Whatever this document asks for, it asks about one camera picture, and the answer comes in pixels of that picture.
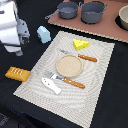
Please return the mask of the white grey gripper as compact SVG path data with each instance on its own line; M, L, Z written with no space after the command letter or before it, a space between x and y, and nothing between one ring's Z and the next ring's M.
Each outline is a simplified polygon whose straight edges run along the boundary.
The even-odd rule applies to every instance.
M22 19L18 20L16 26L0 30L0 45L10 53L22 56L22 48L29 43L29 30Z

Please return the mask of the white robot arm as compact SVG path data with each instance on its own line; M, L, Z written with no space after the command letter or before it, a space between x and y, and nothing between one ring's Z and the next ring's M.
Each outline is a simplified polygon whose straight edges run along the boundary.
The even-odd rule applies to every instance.
M29 30L18 16L13 0L0 0L0 45L10 53L22 56L22 47L29 42Z

